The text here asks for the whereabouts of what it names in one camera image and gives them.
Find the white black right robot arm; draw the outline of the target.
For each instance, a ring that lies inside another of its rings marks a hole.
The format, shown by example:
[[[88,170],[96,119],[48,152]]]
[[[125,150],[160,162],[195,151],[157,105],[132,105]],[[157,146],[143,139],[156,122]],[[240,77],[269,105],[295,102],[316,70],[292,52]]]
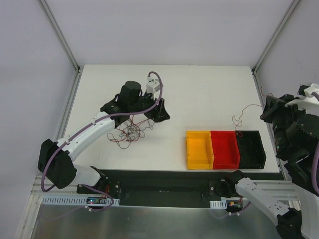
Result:
[[[261,210],[275,225],[283,239],[317,239],[319,237],[319,118],[306,113],[300,104],[306,100],[318,103],[312,92],[304,98],[284,95],[266,97],[260,119],[272,125],[276,157],[296,186],[301,208],[288,207],[260,189],[242,171],[225,178],[224,190],[229,196],[242,196]]]

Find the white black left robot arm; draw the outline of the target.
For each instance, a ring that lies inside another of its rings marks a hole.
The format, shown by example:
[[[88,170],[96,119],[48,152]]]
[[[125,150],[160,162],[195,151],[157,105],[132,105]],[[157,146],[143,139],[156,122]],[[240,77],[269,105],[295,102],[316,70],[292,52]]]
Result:
[[[88,146],[118,128],[130,116],[143,114],[155,123],[168,120],[170,116],[164,107],[162,89],[160,79],[148,77],[144,92],[138,82],[127,81],[84,126],[57,141],[44,141],[38,160],[42,178],[49,179],[58,189],[75,183],[88,185],[95,194],[102,193],[106,184],[102,172],[94,166],[76,165],[75,160]]]

